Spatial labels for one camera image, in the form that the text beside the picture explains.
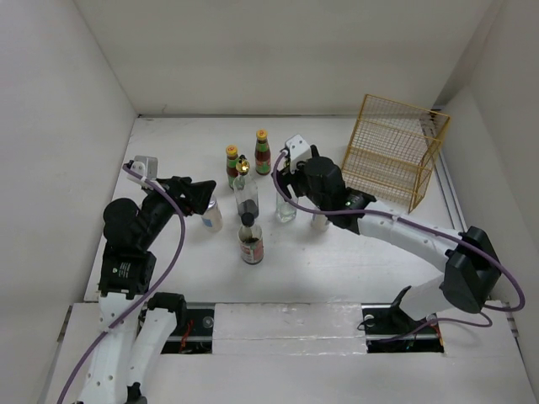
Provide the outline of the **white silver-lid jar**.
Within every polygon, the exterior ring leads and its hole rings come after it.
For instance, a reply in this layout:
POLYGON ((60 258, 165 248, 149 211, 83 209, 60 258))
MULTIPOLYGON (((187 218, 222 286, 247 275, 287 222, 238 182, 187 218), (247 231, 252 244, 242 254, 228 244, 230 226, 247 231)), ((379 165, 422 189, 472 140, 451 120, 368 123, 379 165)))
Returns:
POLYGON ((208 231, 219 232, 222 229, 222 215, 215 195, 211 196, 207 209, 201 219, 208 231))
POLYGON ((331 222, 325 215, 322 214, 313 214, 311 219, 311 228, 319 231, 326 232, 330 227, 331 222))

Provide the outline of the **clear glass pourer bottle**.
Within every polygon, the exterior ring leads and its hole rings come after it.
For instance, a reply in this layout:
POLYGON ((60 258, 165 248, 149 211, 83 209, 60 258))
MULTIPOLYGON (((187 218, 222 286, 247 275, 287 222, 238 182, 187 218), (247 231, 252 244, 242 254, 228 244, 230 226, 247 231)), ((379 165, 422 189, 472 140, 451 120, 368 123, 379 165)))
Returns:
POLYGON ((275 215, 279 222, 287 223, 296 218, 297 209, 288 203, 280 194, 276 195, 275 215))

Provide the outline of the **glass bottle with dark sauce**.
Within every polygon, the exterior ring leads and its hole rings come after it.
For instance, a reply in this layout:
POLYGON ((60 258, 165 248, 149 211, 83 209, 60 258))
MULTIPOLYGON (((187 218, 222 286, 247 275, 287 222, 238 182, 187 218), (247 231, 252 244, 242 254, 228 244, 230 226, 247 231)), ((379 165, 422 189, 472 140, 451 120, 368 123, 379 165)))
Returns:
POLYGON ((232 183, 237 212, 239 216, 251 213, 255 219, 259 217, 258 186, 250 173, 250 164, 244 155, 238 158, 237 176, 232 183))

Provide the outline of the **green label sauce bottle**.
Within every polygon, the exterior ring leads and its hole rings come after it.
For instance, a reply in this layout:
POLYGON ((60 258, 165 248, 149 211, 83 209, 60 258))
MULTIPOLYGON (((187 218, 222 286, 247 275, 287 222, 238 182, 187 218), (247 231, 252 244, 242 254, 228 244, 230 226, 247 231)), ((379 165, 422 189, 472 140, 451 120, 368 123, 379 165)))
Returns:
POLYGON ((237 162, 239 160, 238 148, 235 145, 227 146, 226 156, 227 156, 226 172, 227 172, 228 186, 230 189, 233 189, 233 182, 235 178, 238 176, 238 171, 236 168, 237 162))
POLYGON ((268 175, 271 172, 271 152, 266 130, 258 130, 255 145, 255 169, 259 175, 268 175))

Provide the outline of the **black cap red label bottle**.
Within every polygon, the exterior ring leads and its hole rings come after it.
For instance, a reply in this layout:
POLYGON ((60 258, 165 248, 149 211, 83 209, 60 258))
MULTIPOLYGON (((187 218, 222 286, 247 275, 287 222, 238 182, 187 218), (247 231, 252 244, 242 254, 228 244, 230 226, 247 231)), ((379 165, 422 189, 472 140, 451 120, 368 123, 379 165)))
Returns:
POLYGON ((250 212, 245 212, 241 215, 238 240, 241 258, 245 263, 254 265, 262 261, 264 258, 262 228, 250 212))

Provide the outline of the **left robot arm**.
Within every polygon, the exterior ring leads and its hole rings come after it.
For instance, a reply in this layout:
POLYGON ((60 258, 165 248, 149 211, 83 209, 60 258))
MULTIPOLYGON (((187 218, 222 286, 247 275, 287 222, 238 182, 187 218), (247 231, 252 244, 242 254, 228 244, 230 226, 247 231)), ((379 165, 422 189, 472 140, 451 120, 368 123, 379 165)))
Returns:
POLYGON ((140 204, 115 199, 103 213, 102 331, 86 353, 91 361, 79 403, 147 402, 147 382, 165 343, 187 326, 184 297, 159 292, 152 281, 157 259, 150 247, 173 216, 203 215, 216 182, 139 180, 146 194, 140 204))

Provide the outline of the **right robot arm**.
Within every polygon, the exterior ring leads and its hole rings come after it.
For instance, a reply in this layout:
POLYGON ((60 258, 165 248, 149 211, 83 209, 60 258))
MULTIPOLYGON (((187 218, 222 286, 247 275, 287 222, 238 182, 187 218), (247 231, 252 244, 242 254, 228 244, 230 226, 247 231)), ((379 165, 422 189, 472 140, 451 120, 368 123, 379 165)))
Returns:
POLYGON ((398 331, 409 331, 450 308, 470 314, 487 308, 501 271, 484 231, 437 229, 399 215, 376 197, 346 186, 340 168, 301 137, 286 142, 272 176, 281 195, 308 198, 314 215, 356 235, 387 242, 439 271, 431 281, 405 286, 386 309, 385 317, 398 331))

